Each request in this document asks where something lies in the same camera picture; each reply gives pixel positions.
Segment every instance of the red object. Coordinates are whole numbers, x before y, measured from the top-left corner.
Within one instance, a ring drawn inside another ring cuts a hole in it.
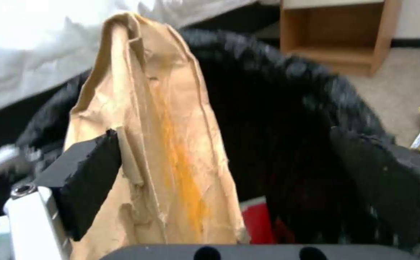
[[[251,244],[277,244],[271,228],[266,203],[248,206],[243,212],[245,226],[250,234]]]

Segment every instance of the bolt hole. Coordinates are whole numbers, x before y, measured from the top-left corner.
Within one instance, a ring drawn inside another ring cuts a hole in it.
[[[30,191],[30,189],[32,189],[32,186],[29,185],[29,184],[25,184],[25,185],[22,185],[22,186],[18,187],[16,189],[16,192],[22,194],[24,192]]]
[[[201,247],[194,254],[194,260],[221,260],[221,255],[214,247]]]
[[[299,252],[300,260],[327,260],[321,250],[315,247],[304,247]]]

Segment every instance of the screw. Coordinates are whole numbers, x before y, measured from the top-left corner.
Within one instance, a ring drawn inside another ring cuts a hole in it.
[[[11,198],[19,199],[23,196],[33,193],[36,190],[37,190],[37,186],[35,186],[33,183],[23,184],[19,187],[14,188],[11,191]]]

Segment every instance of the foam pad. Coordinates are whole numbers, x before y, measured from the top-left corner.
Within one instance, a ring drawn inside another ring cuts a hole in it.
[[[79,241],[93,224],[122,164],[117,133],[76,143],[36,180],[51,189],[66,231]]]

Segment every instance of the bed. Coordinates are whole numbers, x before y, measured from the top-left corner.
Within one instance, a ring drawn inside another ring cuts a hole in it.
[[[126,10],[175,28],[257,0],[0,0],[0,109],[94,63],[103,21]]]

